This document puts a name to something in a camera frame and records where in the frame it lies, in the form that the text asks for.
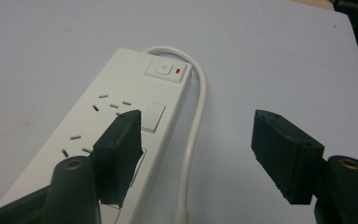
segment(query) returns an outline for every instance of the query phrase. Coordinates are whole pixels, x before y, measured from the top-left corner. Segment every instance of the white table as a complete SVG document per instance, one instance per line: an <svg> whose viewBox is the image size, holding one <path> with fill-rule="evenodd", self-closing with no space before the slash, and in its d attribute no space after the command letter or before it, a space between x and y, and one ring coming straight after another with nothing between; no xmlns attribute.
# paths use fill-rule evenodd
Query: white table
<svg viewBox="0 0 358 224"><path fill-rule="evenodd" d="M325 159L358 159L358 49L345 15L289 1L0 1L0 198L116 49L155 45L208 76L190 223L315 223L255 160L254 112L291 120ZM143 223L171 220L198 89L193 77Z"/></svg>

